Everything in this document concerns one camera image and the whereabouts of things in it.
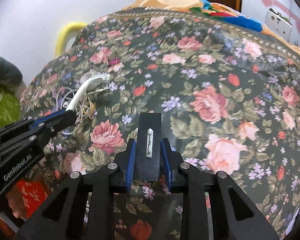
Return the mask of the green leaf-pattern bag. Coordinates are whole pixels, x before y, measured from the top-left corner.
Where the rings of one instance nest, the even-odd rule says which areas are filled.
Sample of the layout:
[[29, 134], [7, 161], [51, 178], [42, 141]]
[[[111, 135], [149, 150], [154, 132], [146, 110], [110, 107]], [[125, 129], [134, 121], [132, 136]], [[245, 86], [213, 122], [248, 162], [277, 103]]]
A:
[[0, 128], [20, 120], [18, 98], [9, 90], [0, 87]]

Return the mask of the white disposable razor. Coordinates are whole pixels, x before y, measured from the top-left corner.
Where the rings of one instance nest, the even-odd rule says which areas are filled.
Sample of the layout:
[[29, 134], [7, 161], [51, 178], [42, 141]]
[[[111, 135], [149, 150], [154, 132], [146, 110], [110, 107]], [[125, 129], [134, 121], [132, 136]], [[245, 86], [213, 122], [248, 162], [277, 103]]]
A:
[[81, 98], [95, 85], [99, 83], [105, 83], [110, 80], [110, 74], [96, 74], [92, 75], [91, 77], [87, 78], [79, 87], [77, 92], [74, 94], [73, 98], [69, 102], [66, 110], [74, 111], [76, 106], [80, 102]]

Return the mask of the yellow foam tube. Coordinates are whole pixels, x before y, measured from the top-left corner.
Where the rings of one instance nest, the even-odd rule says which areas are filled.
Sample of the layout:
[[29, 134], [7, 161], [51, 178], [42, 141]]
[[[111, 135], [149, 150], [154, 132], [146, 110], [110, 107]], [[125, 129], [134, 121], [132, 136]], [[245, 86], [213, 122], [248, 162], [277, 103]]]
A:
[[58, 57], [62, 53], [64, 53], [66, 49], [66, 45], [70, 40], [70, 35], [74, 33], [79, 33], [81, 29], [83, 29], [88, 24], [81, 21], [71, 21], [65, 24], [57, 37], [57, 42], [55, 46], [55, 57]]

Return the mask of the dark floral bedspread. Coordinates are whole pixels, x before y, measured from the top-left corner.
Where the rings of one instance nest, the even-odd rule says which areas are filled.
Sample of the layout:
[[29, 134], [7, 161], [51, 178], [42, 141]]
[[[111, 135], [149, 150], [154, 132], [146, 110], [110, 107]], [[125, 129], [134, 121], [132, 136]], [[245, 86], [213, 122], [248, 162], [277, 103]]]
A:
[[41, 170], [50, 189], [95, 172], [136, 138], [142, 112], [201, 171], [223, 170], [280, 238], [300, 217], [300, 55], [283, 42], [200, 13], [134, 8], [83, 28], [21, 96], [24, 117], [51, 114], [88, 74], [108, 73], [93, 108], [53, 138]]

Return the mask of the white appliance box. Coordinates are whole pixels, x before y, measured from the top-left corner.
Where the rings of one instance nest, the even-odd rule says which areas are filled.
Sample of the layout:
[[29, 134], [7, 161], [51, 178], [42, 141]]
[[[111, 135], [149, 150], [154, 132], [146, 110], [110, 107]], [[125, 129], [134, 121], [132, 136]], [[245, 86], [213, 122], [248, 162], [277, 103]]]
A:
[[266, 15], [266, 25], [279, 34], [284, 40], [289, 41], [293, 26], [280, 12], [269, 8]]

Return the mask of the dark grey cushion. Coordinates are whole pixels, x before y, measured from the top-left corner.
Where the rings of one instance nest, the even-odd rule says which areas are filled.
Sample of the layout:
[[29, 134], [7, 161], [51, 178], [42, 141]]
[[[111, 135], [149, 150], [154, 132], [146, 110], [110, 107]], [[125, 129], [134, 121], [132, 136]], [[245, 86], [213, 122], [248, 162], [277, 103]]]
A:
[[12, 63], [0, 57], [0, 85], [19, 86], [23, 80], [21, 71]]

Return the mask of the white tape roll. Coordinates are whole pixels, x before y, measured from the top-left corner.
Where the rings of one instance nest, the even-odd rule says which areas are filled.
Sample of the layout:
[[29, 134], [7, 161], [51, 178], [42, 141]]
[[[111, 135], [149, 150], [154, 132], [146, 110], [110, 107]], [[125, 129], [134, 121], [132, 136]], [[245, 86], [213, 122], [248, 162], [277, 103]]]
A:
[[86, 92], [91, 91], [96, 88], [95, 84], [100, 83], [103, 81], [103, 75], [102, 74], [94, 74], [94, 73], [85, 73], [80, 78], [80, 87], [78, 89], [79, 92]]

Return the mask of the orange colourful blanket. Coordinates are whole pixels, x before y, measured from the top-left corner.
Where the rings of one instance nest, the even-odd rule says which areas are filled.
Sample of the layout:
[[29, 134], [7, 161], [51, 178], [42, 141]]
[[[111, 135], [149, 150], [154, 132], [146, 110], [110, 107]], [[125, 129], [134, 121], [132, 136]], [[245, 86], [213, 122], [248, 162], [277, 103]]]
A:
[[289, 44], [279, 34], [270, 29], [265, 23], [248, 18], [242, 13], [220, 3], [211, 3], [207, 0], [136, 0], [133, 4], [124, 7], [123, 10], [147, 7], [204, 14], [219, 21], [224, 21], [272, 36], [275, 41], [282, 42], [292, 51], [300, 55], [299, 47]]

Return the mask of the black hair clip box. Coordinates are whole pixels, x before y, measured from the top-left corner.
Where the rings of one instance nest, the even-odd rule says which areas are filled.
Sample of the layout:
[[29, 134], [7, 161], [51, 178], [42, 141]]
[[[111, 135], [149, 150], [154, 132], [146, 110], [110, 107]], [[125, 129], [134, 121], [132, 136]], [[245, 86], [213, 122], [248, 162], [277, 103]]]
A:
[[136, 140], [134, 179], [158, 181], [161, 158], [161, 113], [141, 113]]

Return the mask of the red floral box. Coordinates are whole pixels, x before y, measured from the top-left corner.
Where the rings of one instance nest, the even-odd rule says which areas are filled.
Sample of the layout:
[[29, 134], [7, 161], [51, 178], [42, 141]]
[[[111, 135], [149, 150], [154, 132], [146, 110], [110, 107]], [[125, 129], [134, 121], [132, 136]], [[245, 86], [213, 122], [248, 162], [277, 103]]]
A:
[[28, 219], [50, 194], [44, 182], [22, 179], [6, 194], [6, 198], [14, 217]]

